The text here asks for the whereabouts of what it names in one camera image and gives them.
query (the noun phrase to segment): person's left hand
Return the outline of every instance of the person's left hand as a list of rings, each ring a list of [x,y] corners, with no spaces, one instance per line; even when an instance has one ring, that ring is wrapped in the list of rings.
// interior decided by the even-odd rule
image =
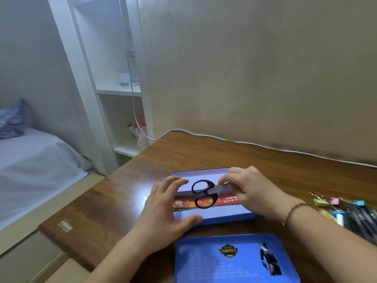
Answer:
[[[189,181],[169,176],[153,186],[134,228],[125,240],[139,246],[146,256],[167,247],[194,225],[202,221],[201,215],[191,215],[176,221],[173,200],[178,189]]]

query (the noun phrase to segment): bed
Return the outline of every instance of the bed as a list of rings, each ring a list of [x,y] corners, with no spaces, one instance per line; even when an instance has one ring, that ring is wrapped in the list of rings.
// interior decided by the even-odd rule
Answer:
[[[0,230],[86,177],[90,167],[63,140],[35,129],[0,140]]]

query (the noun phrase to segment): beaded bracelet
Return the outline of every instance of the beaded bracelet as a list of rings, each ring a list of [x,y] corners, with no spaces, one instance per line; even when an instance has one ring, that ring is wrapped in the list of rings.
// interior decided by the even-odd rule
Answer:
[[[288,223],[288,219],[290,218],[292,212],[293,212],[295,209],[298,209],[298,208],[301,207],[301,206],[310,206],[310,204],[308,204],[308,203],[299,203],[299,204],[295,205],[295,206],[291,209],[291,211],[288,213],[288,215],[286,216],[286,219],[285,219],[285,222],[284,222],[284,226],[287,225],[287,223]]]

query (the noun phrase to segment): blue patterned pillow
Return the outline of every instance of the blue patterned pillow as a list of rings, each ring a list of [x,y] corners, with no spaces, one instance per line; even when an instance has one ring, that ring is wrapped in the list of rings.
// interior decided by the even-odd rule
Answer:
[[[0,139],[22,136],[25,123],[26,101],[0,109]]]

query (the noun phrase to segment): floor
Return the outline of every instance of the floor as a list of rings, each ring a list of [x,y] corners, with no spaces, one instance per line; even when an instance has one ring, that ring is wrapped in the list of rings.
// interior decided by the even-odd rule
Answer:
[[[53,245],[37,226],[104,179],[90,174],[0,231],[0,274],[8,283],[83,282],[89,273]]]

